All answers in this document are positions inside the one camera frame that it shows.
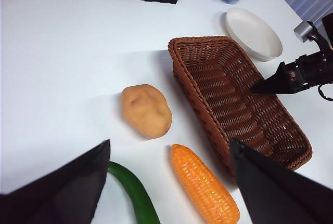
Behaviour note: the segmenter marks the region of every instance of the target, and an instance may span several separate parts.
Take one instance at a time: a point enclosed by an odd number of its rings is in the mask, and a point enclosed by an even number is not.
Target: white plate
[[[242,8],[231,8],[226,15],[230,36],[251,56],[261,61],[282,54],[282,43],[274,30],[257,15]]]

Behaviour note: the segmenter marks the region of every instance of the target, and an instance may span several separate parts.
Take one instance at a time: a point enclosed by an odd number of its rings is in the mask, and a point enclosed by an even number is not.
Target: wicker basket
[[[228,173],[234,175],[233,137],[293,170],[311,158],[308,139],[277,96],[250,92],[263,77],[233,39],[175,38],[169,52],[174,76]]]

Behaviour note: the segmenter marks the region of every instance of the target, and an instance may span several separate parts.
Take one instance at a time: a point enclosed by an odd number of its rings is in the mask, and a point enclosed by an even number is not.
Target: corn cob
[[[171,160],[179,180],[207,223],[235,224],[239,220],[232,196],[191,149],[172,145]]]

